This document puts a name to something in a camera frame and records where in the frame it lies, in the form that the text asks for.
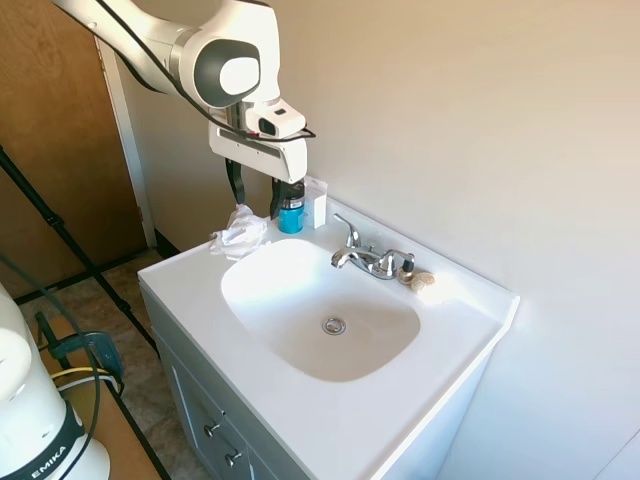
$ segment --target crumpled tissue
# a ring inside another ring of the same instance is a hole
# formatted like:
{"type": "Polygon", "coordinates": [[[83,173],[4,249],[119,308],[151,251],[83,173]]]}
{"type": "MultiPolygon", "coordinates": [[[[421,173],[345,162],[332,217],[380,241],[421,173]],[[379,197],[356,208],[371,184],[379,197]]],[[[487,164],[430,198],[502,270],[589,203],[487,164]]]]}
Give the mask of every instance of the crumpled tissue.
{"type": "Polygon", "coordinates": [[[214,255],[224,253],[229,260],[237,262],[263,245],[268,223],[268,218],[255,216],[246,205],[236,205],[227,229],[211,234],[209,250],[214,255]]]}

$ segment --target vanity countertop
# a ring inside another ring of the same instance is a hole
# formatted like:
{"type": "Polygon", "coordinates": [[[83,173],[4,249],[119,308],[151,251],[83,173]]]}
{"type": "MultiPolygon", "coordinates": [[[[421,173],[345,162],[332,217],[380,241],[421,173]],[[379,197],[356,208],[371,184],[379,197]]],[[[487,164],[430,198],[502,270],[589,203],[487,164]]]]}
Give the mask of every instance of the vanity countertop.
{"type": "MultiPolygon", "coordinates": [[[[414,253],[418,269],[457,286],[455,298],[419,307],[420,330],[400,354],[356,380],[307,375],[252,335],[221,288],[235,262],[212,255],[208,244],[139,277],[311,479],[380,479],[504,336],[519,297],[334,200],[328,210],[330,220],[317,230],[290,236],[271,223],[268,239],[306,240],[326,250],[329,262],[348,233],[330,217],[337,212],[358,227],[365,244],[414,253]]],[[[354,265],[347,269],[367,276],[354,265]]],[[[409,304],[419,302],[397,281],[375,281],[409,304]]]]}

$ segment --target bathroom vanity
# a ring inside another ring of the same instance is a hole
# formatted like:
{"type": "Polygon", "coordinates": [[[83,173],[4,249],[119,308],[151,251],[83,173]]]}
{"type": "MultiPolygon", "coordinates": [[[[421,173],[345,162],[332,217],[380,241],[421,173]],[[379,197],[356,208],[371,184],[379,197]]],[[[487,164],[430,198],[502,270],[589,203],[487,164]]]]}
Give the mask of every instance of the bathroom vanity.
{"type": "Polygon", "coordinates": [[[201,245],[140,272],[194,451],[220,480],[436,479],[519,298],[330,200],[331,220],[239,262],[201,245]],[[419,297],[332,255],[415,255],[419,297]]]}

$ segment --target white sink basin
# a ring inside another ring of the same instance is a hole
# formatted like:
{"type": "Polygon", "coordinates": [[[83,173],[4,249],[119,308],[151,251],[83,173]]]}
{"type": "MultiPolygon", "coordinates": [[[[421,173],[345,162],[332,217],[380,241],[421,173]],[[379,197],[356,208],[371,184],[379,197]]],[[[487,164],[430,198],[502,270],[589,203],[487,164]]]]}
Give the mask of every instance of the white sink basin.
{"type": "Polygon", "coordinates": [[[420,320],[380,282],[305,240],[282,240],[231,267],[222,294],[244,326],[276,355],[313,377],[346,382],[368,375],[402,352],[420,320]],[[334,318],[346,329],[330,335],[334,318]]]}

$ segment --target sink drain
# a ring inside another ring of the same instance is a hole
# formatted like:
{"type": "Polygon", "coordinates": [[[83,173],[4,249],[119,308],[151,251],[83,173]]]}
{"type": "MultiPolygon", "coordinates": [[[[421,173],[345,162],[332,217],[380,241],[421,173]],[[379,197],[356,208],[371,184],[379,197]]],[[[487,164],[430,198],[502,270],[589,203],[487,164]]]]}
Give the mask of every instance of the sink drain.
{"type": "Polygon", "coordinates": [[[330,318],[322,324],[322,329],[329,335],[340,335],[347,329],[347,324],[339,318],[330,318]]]}

